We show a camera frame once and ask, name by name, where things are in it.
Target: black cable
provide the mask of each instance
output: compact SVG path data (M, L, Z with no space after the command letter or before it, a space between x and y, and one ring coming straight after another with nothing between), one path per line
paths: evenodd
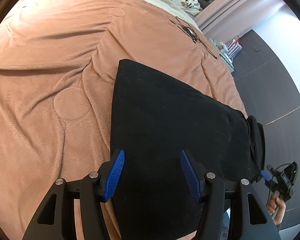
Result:
M213 52L208 48L208 46L207 46L206 44L204 44L203 41L200 40L199 36L198 36L197 33L194 31L194 29L190 26L189 23L187 23L187 22L184 21L183 19L179 18L178 16L176 16L176 20L177 20L177 21L179 22L179 24L182 26L182 27L180 27L180 25L178 25L178 28L179 28L180 30L182 30L186 35L188 35L188 36L192 39L192 41L193 41L194 43L201 43L201 44L205 47L205 49L209 52L209 54L210 54L211 56L213 56L215 59L218 59L218 58L213 54ZM183 25L183 24L181 23L180 20L182 20L183 22L185 22L188 26Z
M295 165L294 165L293 163L285 163L285 164L280 165L278 168L276 168L276 169L274 170L274 172L273 172L273 174L272 174L271 182L270 182L269 194L268 194L268 198L267 198L266 203L268 203L269 198L270 198L270 193L271 193L271 187L272 187L272 181L273 181L274 174L276 173L276 171L277 171L279 168L281 168L282 166L285 166L285 165L293 165L293 167L296 168Z

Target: orange blanket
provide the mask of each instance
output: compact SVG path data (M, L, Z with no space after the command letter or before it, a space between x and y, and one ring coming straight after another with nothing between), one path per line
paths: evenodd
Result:
M142 0L23 0L0 25L0 226L21 240L57 178L82 179L110 158L119 60L131 59L238 109L222 60ZM209 42L200 33L201 40ZM120 239L111 202L111 239ZM82 240L76 203L78 239Z

